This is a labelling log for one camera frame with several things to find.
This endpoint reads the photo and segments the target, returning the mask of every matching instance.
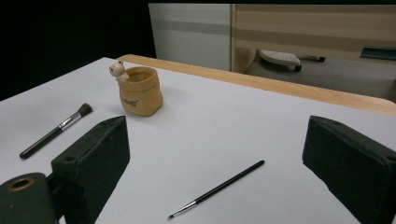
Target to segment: small cup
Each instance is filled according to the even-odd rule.
[[[118,79],[122,107],[131,114],[153,115],[163,105],[157,70],[138,66],[126,69],[125,73],[127,79]]]

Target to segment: brush bristles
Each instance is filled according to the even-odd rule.
[[[81,115],[81,117],[84,117],[84,116],[86,116],[86,115],[88,115],[89,113],[92,112],[92,108],[91,108],[91,106],[88,105],[88,104],[83,104],[83,105],[79,108],[79,110],[78,110],[77,112]]]

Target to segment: table surface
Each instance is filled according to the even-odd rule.
[[[396,148],[396,117],[370,105],[379,107],[379,99],[299,89],[316,90],[310,98],[291,95],[288,83],[274,81],[282,88],[264,90],[266,81],[251,84],[244,75],[134,55],[120,59],[127,68],[158,70],[163,106],[151,117],[127,114],[108,72],[116,60],[108,58],[2,101],[0,182],[32,172],[49,175],[50,162],[94,125],[125,115],[131,161],[97,223],[169,223],[167,217],[182,205],[259,160],[264,166],[171,222],[359,223],[303,165],[309,117],[338,120]],[[232,83],[238,81],[243,85]],[[322,91],[329,92],[327,100],[320,101]],[[345,106],[348,97],[360,103]],[[90,115],[28,160],[19,158],[83,103],[92,106]]]

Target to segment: animal figurine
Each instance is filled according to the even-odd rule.
[[[109,70],[111,76],[116,77],[117,81],[127,81],[129,78],[129,75],[125,72],[125,67],[123,66],[122,61],[111,64]]]

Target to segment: makeup brush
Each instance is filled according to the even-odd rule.
[[[48,142],[50,142],[56,136],[61,134],[68,127],[70,127],[70,125],[72,125],[73,123],[75,123],[79,119],[83,118],[84,116],[90,114],[91,112],[92,112],[91,106],[88,105],[88,104],[83,104],[76,113],[74,113],[72,116],[67,118],[64,122],[62,122],[60,125],[58,125],[56,128],[54,128],[51,132],[47,133],[40,140],[38,140],[37,142],[32,144],[26,150],[24,150],[20,154],[21,159],[27,159],[30,156],[32,156],[40,148],[42,148],[44,145],[46,145]]]

